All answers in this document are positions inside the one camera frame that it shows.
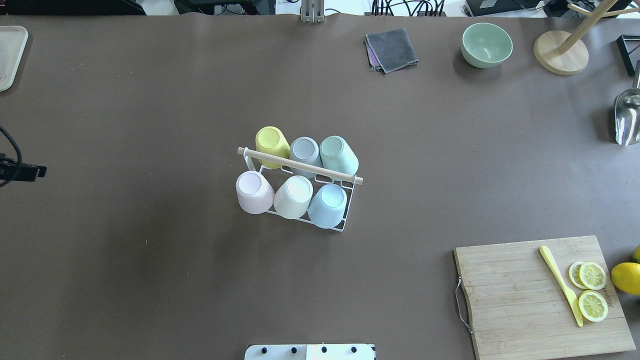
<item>whole lemon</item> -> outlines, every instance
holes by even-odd
[[[625,293],[640,295],[640,264],[622,263],[611,269],[611,281]]]
[[[640,263],[640,245],[636,247],[636,251],[634,251],[633,259],[634,259],[634,262]]]

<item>gray-blue cup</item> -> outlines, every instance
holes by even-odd
[[[291,143],[291,151],[289,153],[289,159],[299,161],[307,165],[313,165],[315,167],[322,167],[322,160],[320,159],[320,150],[318,144],[314,139],[303,136],[293,140]],[[298,168],[291,168],[291,172],[295,175],[304,176],[307,179],[311,179],[316,176],[309,171],[300,170]]]
[[[320,158],[324,168],[347,175],[355,175],[360,166],[360,162],[349,144],[337,135],[329,136],[322,141]]]
[[[307,211],[315,226],[331,229],[340,224],[346,207],[347,193],[336,184],[326,184],[311,199]]]

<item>brown tabletop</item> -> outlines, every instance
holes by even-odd
[[[0,358],[364,342],[378,359],[473,359],[456,247],[594,234],[609,268],[629,261],[640,145],[612,142],[610,122],[632,82],[614,41],[640,21],[599,22],[587,69],[562,77],[532,45],[577,20],[489,19],[514,50],[479,70],[460,38],[481,20],[1,17],[29,41],[0,124],[49,170],[0,190]],[[419,64],[371,72],[364,35],[400,27]],[[266,125],[349,142],[364,184],[343,233],[240,209],[236,149]],[[618,295],[638,344],[639,299]]]

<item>knife handle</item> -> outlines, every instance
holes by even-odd
[[[540,254],[542,254],[542,258],[547,263],[547,266],[549,266],[549,268],[551,269],[552,274],[554,274],[554,276],[556,277],[556,280],[560,284],[560,287],[564,289],[566,287],[566,283],[564,282],[564,279],[560,274],[560,269],[558,268],[556,259],[554,259],[554,255],[551,254],[551,250],[549,250],[546,245],[542,245],[540,247]]]

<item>round wooden base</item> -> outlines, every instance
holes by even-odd
[[[566,31],[553,30],[540,35],[533,44],[533,53],[545,69],[558,75],[576,75],[587,67],[589,51],[578,40],[566,53],[558,48],[570,36]]]

